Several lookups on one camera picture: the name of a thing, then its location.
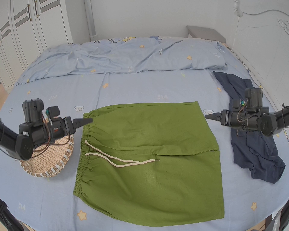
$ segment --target woven basket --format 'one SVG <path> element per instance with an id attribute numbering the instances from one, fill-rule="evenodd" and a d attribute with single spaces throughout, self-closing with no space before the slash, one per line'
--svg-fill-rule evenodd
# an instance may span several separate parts
<path id="1" fill-rule="evenodd" d="M 64 144 L 68 137 L 55 141 L 56 144 Z M 53 177 L 58 174 L 64 165 L 68 162 L 74 144 L 74 136 L 70 135 L 70 140 L 67 144 L 56 146 L 50 145 L 49 148 L 41 155 L 31 158 L 27 161 L 20 161 L 24 171 L 36 177 Z M 38 149 L 43 149 L 46 145 L 39 146 Z M 32 157 L 38 155 L 39 152 L 33 152 Z"/>

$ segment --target door handle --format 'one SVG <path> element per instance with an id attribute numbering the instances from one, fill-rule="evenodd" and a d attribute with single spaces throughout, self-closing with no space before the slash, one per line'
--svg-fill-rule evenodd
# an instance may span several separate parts
<path id="1" fill-rule="evenodd" d="M 31 21 L 32 21 L 32 18 L 30 17 L 29 7 L 30 7 L 30 4 L 27 4 L 28 18 L 29 18 L 29 21 L 31 22 Z"/>
<path id="2" fill-rule="evenodd" d="M 39 14 L 37 14 L 37 6 L 36 6 L 36 2 L 37 2 L 37 0 L 34 0 L 34 5 L 35 5 L 35 13 L 36 13 L 36 17 L 38 18 Z"/>

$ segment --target yellow star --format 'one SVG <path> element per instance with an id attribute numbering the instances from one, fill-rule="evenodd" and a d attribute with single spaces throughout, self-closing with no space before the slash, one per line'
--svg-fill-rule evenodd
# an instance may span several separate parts
<path id="1" fill-rule="evenodd" d="M 82 210 L 80 210 L 80 212 L 77 214 L 79 216 L 79 219 L 82 220 L 86 220 L 86 213 L 84 213 Z"/>
<path id="2" fill-rule="evenodd" d="M 251 209 L 252 209 L 253 211 L 255 211 L 256 208 L 257 208 L 257 202 L 253 202 L 253 203 L 252 203 L 252 206 L 251 206 Z"/>
<path id="3" fill-rule="evenodd" d="M 129 41 L 129 40 L 132 40 L 133 38 L 135 38 L 135 37 L 124 38 L 122 41 L 127 42 L 127 41 Z"/>

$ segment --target white wardrobe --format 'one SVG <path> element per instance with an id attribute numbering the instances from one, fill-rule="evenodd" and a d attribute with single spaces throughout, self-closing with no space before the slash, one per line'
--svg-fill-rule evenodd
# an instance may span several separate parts
<path id="1" fill-rule="evenodd" d="M 8 92 L 47 48 L 89 41 L 84 0 L 0 0 L 0 81 Z"/>

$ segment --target basket rim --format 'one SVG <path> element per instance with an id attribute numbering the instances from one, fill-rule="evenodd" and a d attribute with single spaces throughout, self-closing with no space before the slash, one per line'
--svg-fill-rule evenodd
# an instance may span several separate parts
<path id="1" fill-rule="evenodd" d="M 41 173 L 35 173 L 35 172 L 31 172 L 29 171 L 24 165 L 23 165 L 23 161 L 20 161 L 20 165 L 23 168 L 23 170 L 25 172 L 27 172 L 28 174 L 30 174 L 31 176 L 35 176 L 35 177 L 51 177 L 51 176 L 55 176 L 57 173 L 59 173 L 64 166 L 66 165 L 66 163 L 68 162 L 72 152 L 73 152 L 73 148 L 74 148 L 74 136 L 73 135 L 69 135 L 69 143 L 68 143 L 68 147 L 65 151 L 65 153 L 63 154 L 62 158 L 57 162 L 57 164 L 55 164 L 53 167 L 51 167 L 50 169 L 47 169 L 45 172 L 41 172 Z"/>

